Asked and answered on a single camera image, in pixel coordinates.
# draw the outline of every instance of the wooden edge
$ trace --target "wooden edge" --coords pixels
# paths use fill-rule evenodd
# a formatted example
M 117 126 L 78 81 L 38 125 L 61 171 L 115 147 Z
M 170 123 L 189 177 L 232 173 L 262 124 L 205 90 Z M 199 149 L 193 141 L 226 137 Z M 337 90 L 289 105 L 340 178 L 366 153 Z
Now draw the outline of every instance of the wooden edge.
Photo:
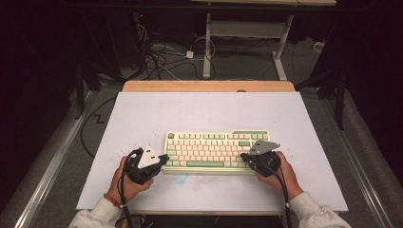
M 288 81 L 127 81 L 122 92 L 295 92 Z
M 208 212 L 205 211 L 144 211 L 133 210 L 130 214 L 136 215 L 163 215 L 163 216 L 284 216 L 284 211 L 261 212 L 261 211 L 228 211 Z

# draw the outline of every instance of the black handheld controller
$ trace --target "black handheld controller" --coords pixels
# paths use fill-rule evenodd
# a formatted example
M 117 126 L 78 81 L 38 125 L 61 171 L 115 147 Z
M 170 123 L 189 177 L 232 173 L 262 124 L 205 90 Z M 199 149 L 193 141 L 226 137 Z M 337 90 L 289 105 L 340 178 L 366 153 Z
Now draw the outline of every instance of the black handheld controller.
M 279 147 L 277 143 L 257 141 L 249 153 L 241 153 L 240 157 L 247 162 L 251 169 L 267 178 L 273 175 L 273 172 L 277 172 L 281 166 L 278 155 L 272 151 L 277 147 Z
M 152 163 L 149 166 L 139 167 L 142 166 L 142 164 L 139 165 L 139 163 L 141 162 L 144 153 L 152 153 L 152 151 L 146 148 L 144 152 L 143 149 L 140 147 L 133 152 L 136 154 L 136 157 L 132 157 L 128 160 L 127 164 L 125 165 L 125 173 L 128 175 L 131 181 L 136 182 L 140 185 L 145 184 L 146 181 L 157 176 L 161 171 L 161 166 L 165 165 L 166 162 L 168 162 L 169 160 L 169 157 L 164 154 L 158 156 L 158 162 Z M 147 159 L 147 162 L 149 162 L 149 160 L 156 159 L 156 156 L 150 155 L 149 159 Z

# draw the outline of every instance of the space bar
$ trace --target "space bar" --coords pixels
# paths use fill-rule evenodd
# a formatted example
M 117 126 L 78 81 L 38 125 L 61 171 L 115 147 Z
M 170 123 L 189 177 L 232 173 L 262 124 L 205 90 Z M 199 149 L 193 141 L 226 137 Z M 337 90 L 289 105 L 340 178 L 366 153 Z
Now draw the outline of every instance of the space bar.
M 187 167 L 224 167 L 222 161 L 188 161 Z

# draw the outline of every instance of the bracelet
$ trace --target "bracelet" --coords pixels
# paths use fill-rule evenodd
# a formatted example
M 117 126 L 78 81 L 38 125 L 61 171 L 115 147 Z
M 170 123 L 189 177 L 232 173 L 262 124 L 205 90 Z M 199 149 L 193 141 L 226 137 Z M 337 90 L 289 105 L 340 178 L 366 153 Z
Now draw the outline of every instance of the bracelet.
M 107 193 L 104 194 L 104 198 L 107 199 L 108 201 L 110 201 L 115 207 L 119 208 L 119 210 L 122 210 L 121 204 L 119 204 L 119 202 L 117 202 L 114 198 L 112 198 Z

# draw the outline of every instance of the white sleeve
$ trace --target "white sleeve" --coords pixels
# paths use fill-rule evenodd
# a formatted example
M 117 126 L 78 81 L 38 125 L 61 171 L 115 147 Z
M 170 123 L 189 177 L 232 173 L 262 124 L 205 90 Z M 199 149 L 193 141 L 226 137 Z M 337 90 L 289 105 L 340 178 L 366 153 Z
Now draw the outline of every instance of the white sleeve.
M 299 228 L 349 227 L 329 206 L 320 206 L 308 193 L 301 193 L 290 201 L 291 209 L 297 214 Z
M 109 228 L 115 227 L 116 221 L 121 215 L 121 210 L 112 202 L 101 198 L 91 211 L 79 211 L 71 221 L 69 228 Z

